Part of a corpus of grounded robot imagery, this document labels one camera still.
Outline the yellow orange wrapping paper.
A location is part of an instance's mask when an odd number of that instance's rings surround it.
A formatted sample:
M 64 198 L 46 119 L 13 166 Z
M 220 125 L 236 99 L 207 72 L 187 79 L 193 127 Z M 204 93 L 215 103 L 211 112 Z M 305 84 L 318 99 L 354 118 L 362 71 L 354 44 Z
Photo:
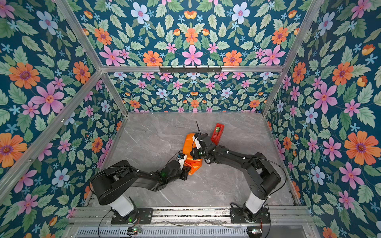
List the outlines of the yellow orange wrapping paper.
M 199 149 L 199 143 L 195 140 L 196 133 L 188 134 L 183 145 L 183 154 L 186 155 L 184 166 L 190 168 L 188 175 L 193 175 L 202 167 L 202 160 L 193 155 L 193 151 Z

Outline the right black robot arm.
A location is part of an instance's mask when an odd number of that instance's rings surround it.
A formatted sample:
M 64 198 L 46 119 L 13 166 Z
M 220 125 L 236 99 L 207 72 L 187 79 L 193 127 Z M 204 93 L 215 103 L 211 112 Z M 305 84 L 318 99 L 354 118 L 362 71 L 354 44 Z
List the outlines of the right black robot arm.
M 234 152 L 225 146 L 215 145 L 208 134 L 196 133 L 191 139 L 190 155 L 208 164 L 227 165 L 241 171 L 250 188 L 250 195 L 243 204 L 243 216 L 252 223 L 257 220 L 270 194 L 281 182 L 281 177 L 262 153 L 255 155 Z

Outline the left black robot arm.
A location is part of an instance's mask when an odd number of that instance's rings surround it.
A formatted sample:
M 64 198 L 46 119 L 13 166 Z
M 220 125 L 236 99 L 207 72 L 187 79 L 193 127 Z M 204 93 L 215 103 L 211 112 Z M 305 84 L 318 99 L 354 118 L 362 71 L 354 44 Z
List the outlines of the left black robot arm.
M 125 218 L 136 210 L 132 199 L 125 195 L 130 187 L 160 191 L 178 179 L 186 180 L 190 171 L 191 167 L 176 160 L 155 172 L 139 170 L 122 160 L 97 172 L 91 177 L 90 184 L 100 205 L 109 205 L 115 213 Z

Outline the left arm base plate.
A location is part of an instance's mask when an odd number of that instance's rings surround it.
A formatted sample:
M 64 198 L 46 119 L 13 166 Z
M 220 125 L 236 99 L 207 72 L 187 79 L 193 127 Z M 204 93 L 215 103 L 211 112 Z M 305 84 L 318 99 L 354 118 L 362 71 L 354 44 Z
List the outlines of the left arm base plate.
M 152 208 L 137 208 L 126 216 L 121 216 L 118 212 L 114 212 L 111 220 L 112 225 L 148 225 L 151 224 L 153 218 Z

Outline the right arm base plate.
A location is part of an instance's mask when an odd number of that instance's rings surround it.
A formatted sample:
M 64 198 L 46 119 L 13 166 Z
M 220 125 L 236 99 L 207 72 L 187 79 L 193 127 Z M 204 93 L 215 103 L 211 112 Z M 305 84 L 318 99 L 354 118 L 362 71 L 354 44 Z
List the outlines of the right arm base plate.
M 262 207 L 257 213 L 252 213 L 245 205 L 230 203 L 230 219 L 233 224 L 270 224 L 270 214 L 267 207 Z

